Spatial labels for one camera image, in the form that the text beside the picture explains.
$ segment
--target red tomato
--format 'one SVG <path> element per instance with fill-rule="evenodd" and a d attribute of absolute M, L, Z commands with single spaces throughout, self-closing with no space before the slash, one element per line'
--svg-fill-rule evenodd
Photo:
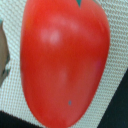
<path fill-rule="evenodd" d="M 107 17 L 93 0 L 27 0 L 21 34 L 21 80 L 39 122 L 66 128 L 86 112 L 110 45 Z"/>

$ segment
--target tomato skin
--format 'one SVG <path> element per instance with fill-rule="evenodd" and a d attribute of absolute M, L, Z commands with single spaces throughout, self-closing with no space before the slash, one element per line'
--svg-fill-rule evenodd
<path fill-rule="evenodd" d="M 86 112 L 102 77 L 110 45 L 100 5 L 83 0 L 27 0 L 21 32 L 21 80 L 33 115 L 67 128 Z"/>

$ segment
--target grid pattern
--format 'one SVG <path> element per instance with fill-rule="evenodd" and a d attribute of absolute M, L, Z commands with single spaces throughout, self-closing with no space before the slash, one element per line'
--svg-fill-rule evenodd
<path fill-rule="evenodd" d="M 72 128 L 96 128 L 128 67 L 128 1 L 98 0 L 111 29 L 111 46 L 104 74 L 85 115 Z M 11 61 L 9 77 L 0 88 L 0 110 L 42 126 L 31 114 L 24 99 L 20 78 L 20 32 L 26 0 L 0 0 Z"/>

